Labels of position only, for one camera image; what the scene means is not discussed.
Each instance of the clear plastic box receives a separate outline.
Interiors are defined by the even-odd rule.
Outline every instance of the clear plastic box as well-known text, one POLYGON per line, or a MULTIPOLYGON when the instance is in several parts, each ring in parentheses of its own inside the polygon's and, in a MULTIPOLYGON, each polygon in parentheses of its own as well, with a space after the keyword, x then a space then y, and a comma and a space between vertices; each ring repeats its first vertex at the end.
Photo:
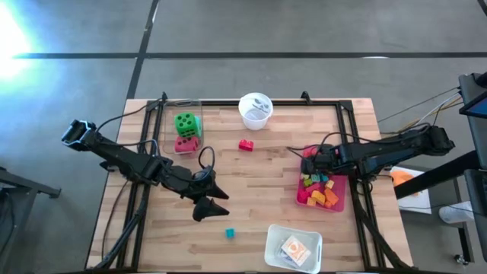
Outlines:
POLYGON ((195 151, 199 151, 204 143, 204 125, 203 125, 203 106, 200 100, 178 100, 170 101, 164 104, 163 118, 164 118, 164 143, 162 150, 166 154, 189 154, 195 151, 176 152, 174 145, 176 144, 177 134, 176 126, 174 124, 174 117, 180 113, 193 113, 201 124, 201 137, 199 137, 198 147, 195 151))
POLYGON ((318 273, 321 269, 321 248, 323 238, 318 232, 308 232, 280 225, 271 225, 267 231, 266 252, 264 260, 270 266, 301 271, 305 273, 318 273), (292 266, 279 256, 281 246, 290 236, 295 236, 309 251, 311 255, 301 266, 292 266))

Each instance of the wooden tabletop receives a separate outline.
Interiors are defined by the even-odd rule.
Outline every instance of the wooden tabletop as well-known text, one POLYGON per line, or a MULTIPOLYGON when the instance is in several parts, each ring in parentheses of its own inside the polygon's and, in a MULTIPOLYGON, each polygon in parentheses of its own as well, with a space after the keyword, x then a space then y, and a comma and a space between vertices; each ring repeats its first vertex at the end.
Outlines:
MULTIPOLYGON (((371 99, 351 100, 359 135, 379 139, 371 99)), ((146 100, 128 100, 125 113, 145 104, 146 100)), ((266 235, 271 224, 321 233, 321 271, 363 270, 349 187, 345 210, 341 213, 297 206, 295 197, 300 159, 285 149, 285 146, 300 147, 319 143, 328 132, 339 131, 334 107, 276 107, 265 129, 260 131, 250 131, 244 127, 237 107, 205 107, 203 113, 204 145, 210 145, 216 151, 216 181, 230 196, 229 200, 215 201, 229 210, 230 215, 206 218, 201 222, 193 221, 191 200, 180 199, 176 193, 161 186, 152 187, 139 271, 283 271, 266 265, 264 261, 266 235), (240 139, 254 141, 254 151, 240 151, 240 139), (235 229, 235 239, 230 241, 225 237, 226 228, 235 229)), ((137 142, 143 118, 143 111, 124 117, 117 141, 137 142)), ((164 143, 163 133, 159 142, 164 143)), ((338 145, 339 135, 329 137, 326 142, 338 145)), ((172 155, 165 153, 163 148, 161 153, 172 158, 174 164, 188 167, 193 172, 200 169, 197 154, 172 155)), ((374 182, 372 196, 380 232, 399 257, 412 265, 393 184, 386 177, 379 178, 374 182)), ((116 195, 125 182, 118 173, 108 177, 88 267, 100 262, 103 231, 116 195)), ((120 235, 128 196, 127 186, 109 228, 105 253, 120 235)), ((127 263, 132 258, 134 235, 129 242, 127 263)), ((368 244, 375 265, 369 234, 368 244)))

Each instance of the gray floor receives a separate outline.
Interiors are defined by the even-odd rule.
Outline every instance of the gray floor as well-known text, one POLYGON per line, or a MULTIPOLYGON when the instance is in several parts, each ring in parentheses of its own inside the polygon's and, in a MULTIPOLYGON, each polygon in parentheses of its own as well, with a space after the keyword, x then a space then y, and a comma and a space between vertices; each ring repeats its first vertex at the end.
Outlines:
MULTIPOLYGON (((7 1, 38 53, 136 53, 151 0, 7 1)), ((475 0, 161 0, 148 52, 470 52, 487 48, 487 17, 475 0)), ((0 166, 50 186, 59 199, 39 196, 14 273, 80 270, 95 226, 107 174, 89 153, 62 146, 72 119, 101 123, 123 111, 135 60, 16 61, 24 70, 0 78, 0 166)), ((487 59, 272 59, 145 60, 136 98, 371 97, 377 118, 457 86, 463 73, 485 71, 487 59)), ((446 97, 380 124, 397 129, 446 97)), ((438 118, 457 147, 442 158, 409 161, 435 167, 473 149, 468 123, 457 108, 438 118)), ((116 138, 119 123, 103 129, 116 138)), ((454 229, 406 222, 416 266, 463 269, 454 229)))

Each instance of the white cup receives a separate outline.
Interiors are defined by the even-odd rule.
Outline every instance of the white cup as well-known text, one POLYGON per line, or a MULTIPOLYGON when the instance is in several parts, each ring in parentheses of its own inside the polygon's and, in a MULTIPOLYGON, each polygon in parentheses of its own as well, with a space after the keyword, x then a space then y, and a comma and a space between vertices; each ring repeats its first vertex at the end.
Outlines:
POLYGON ((266 95, 257 92, 243 96, 238 103, 243 124, 251 130, 259 130, 266 126, 273 110, 272 101, 266 95))

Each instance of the pink plastic bin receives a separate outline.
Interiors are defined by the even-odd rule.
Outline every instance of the pink plastic bin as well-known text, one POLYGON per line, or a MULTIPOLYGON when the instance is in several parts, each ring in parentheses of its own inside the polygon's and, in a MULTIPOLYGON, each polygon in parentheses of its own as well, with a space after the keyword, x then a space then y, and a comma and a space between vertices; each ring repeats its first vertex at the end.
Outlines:
MULTIPOLYGON (((308 157, 310 155, 314 155, 315 153, 316 153, 316 148, 309 148, 309 149, 306 149, 303 151, 303 156, 308 157)), ((299 180, 298 180, 298 191, 296 192, 296 203, 299 206, 306 206, 306 207, 310 207, 310 208, 321 209, 321 210, 325 210, 328 212, 342 212, 343 209, 345 209, 345 191, 347 188, 347 179, 348 178, 347 178, 347 176, 343 176, 343 175, 332 175, 332 176, 328 176, 328 178, 330 180, 332 180, 333 182, 335 182, 335 184, 333 185, 332 191, 335 193, 335 195, 337 195, 339 197, 339 201, 335 205, 333 205, 331 208, 327 209, 326 207, 324 207, 323 205, 320 205, 319 203, 317 203, 316 205, 308 205, 305 202, 299 202, 298 201, 299 191, 306 189, 306 187, 304 187, 304 185, 303 185, 303 180, 301 179, 301 175, 300 175, 299 180)), ((325 183, 319 182, 319 184, 320 184, 319 191, 321 193, 323 193, 325 191, 325 183)))

